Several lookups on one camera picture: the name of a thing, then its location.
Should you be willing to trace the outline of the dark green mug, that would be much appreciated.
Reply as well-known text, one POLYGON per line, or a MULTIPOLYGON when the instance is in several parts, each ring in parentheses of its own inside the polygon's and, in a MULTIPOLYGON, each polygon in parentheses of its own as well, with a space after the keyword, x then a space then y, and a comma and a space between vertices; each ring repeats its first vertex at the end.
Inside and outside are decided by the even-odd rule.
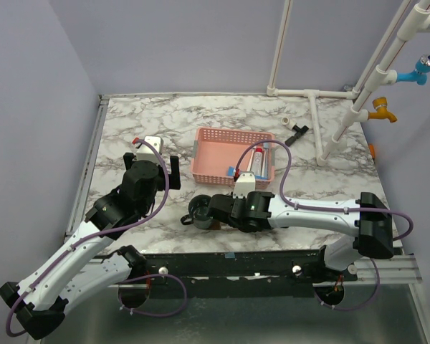
POLYGON ((188 213, 181 217, 180 222, 184 226, 194 225, 197 229, 209 229, 214 220, 209 216, 209 203, 211 197, 198 195, 191 199, 188 204, 188 213))

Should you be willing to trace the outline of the blue toothpaste tube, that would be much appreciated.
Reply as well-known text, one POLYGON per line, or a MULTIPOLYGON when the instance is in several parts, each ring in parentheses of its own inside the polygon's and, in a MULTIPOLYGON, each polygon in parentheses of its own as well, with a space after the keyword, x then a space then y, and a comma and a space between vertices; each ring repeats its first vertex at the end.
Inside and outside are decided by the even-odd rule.
POLYGON ((232 176, 232 177, 234 177, 234 176, 236 175, 236 173, 237 173, 237 170, 235 169, 235 167, 230 166, 230 167, 228 168, 228 171, 227 171, 227 176, 232 176))

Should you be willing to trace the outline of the pink plastic basket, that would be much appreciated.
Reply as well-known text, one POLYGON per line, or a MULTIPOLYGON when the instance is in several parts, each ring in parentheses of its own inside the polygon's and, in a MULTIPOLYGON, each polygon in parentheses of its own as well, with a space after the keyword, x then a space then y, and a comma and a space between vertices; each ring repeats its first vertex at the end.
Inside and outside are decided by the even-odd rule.
POLYGON ((234 177, 227 176, 245 150, 260 140, 274 139, 269 132, 200 127, 196 131, 190 171, 195 182, 233 186, 234 177))

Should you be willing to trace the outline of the brown wooden oval tray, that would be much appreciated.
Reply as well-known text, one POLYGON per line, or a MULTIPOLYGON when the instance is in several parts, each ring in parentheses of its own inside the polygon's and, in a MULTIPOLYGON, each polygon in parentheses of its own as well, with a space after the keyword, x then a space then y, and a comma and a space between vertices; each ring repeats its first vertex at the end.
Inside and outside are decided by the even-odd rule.
POLYGON ((210 230, 220 230, 221 223, 219 221, 214 221, 210 227, 210 230))

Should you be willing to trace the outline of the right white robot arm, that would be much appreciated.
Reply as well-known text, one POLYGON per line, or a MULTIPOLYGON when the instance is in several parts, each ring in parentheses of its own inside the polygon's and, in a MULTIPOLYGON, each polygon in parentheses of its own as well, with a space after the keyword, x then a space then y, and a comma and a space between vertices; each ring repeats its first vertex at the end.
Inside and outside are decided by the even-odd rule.
POLYGON ((334 203, 284 199, 263 191, 241 199, 217 194, 211 197, 208 215, 246 233, 290 227, 340 233, 339 240, 321 247, 317 261, 302 270, 317 282, 333 280, 363 257, 390 259, 394 253, 392 217, 373 193, 334 203))

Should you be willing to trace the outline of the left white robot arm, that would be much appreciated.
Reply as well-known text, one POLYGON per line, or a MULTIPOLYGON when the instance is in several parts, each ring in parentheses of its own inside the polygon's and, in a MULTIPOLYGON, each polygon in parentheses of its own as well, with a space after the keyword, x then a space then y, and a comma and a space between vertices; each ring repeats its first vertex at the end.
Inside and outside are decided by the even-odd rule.
POLYGON ((169 168, 158 153, 141 159, 126 153, 123 160, 121 184, 94 202, 70 238, 28 277, 0 287, 10 308, 5 324, 9 337, 29 334, 42 339, 91 295, 118 282, 148 279, 146 259, 131 245, 115 250, 98 267, 87 267, 127 230, 158 214, 164 206, 156 203, 159 191, 166 201, 169 191, 181 187, 177 156, 170 157, 169 168))

